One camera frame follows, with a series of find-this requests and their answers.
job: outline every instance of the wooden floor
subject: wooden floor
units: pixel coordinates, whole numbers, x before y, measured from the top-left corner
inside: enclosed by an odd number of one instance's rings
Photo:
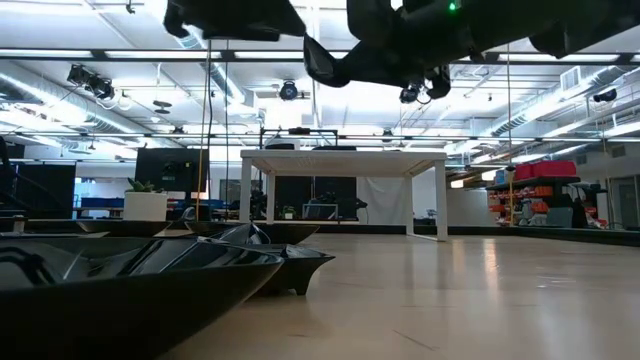
[[[640,359],[640,250],[314,235],[306,297],[253,299],[166,359]]]

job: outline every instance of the black curtain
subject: black curtain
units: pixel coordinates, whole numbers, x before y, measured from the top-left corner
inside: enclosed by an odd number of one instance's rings
[[[277,176],[276,177],[276,219],[282,218],[282,209],[292,206],[296,215],[302,217],[302,204],[311,200],[313,177]]]
[[[342,219],[356,219],[355,206],[357,192],[356,178],[354,177],[320,177],[315,178],[316,197],[332,192],[336,195],[339,216]]]
[[[50,194],[47,195],[42,189],[23,180],[16,182],[15,197],[37,210],[30,213],[29,217],[71,219],[75,165],[19,165],[18,173],[42,186]]]

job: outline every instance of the red container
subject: red container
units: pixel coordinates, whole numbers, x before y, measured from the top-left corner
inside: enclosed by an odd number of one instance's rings
[[[570,177],[577,172],[573,161],[541,161],[532,165],[533,177]]]
[[[533,164],[516,165],[514,181],[526,180],[533,177]]]

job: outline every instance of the hanging cable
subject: hanging cable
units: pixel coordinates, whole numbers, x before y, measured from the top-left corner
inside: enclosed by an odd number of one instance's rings
[[[158,65],[158,80],[156,85],[159,85],[160,83],[160,65]],[[209,48],[207,49],[207,62],[206,62],[207,68],[209,68],[211,66],[211,42],[209,42]],[[209,92],[208,92],[208,88],[209,88],[209,82],[211,81],[211,76],[210,74],[205,74],[205,78],[204,78],[204,97],[203,97],[203,103],[202,103],[202,129],[200,131],[200,160],[198,161],[198,196],[196,197],[196,222],[200,221],[200,187],[202,186],[202,154],[204,152],[204,126],[205,126],[205,119],[207,116],[207,99],[209,98]]]
[[[211,53],[211,40],[207,42],[207,49],[209,53]],[[213,98],[214,94],[211,92],[211,67],[212,63],[209,61],[207,64],[207,78],[209,81],[207,82],[207,96],[209,96],[209,131],[207,131],[207,151],[209,152],[209,158],[211,158],[211,127],[213,126]],[[207,191],[207,199],[209,200],[209,206],[211,206],[211,166],[207,168],[209,174],[209,191]]]
[[[511,137],[511,117],[512,117],[512,108],[511,108],[511,44],[507,44],[507,102],[509,103],[509,168],[508,171],[508,179],[509,179],[509,226],[513,226],[514,221],[514,207],[513,207],[513,177],[515,174],[513,173],[513,139]]]
[[[229,51],[229,40],[227,40],[227,51]],[[229,91],[229,62],[224,63],[224,94],[227,95]],[[226,169],[226,181],[224,183],[224,202],[227,204],[225,208],[225,219],[229,220],[229,102],[224,102],[224,133],[227,146],[227,169]]]
[[[596,120],[596,131],[599,131],[598,129],[598,121]],[[603,129],[602,131],[600,131],[600,133],[602,134],[602,150],[604,151],[604,156],[608,156],[608,149],[607,149],[607,140],[605,137],[605,130],[604,130],[604,125],[603,125]],[[607,205],[609,206],[609,208],[607,209],[607,218],[609,218],[609,226],[611,224],[613,224],[615,222],[615,218],[614,218],[614,212],[613,212],[613,197],[612,195],[612,189],[611,189],[611,177],[609,176],[609,162],[605,161],[604,163],[604,175],[605,175],[605,186],[607,187]]]

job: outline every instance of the white planter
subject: white planter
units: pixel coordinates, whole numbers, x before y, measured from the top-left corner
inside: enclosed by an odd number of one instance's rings
[[[167,195],[158,193],[128,192],[124,195],[124,220],[165,221]]]

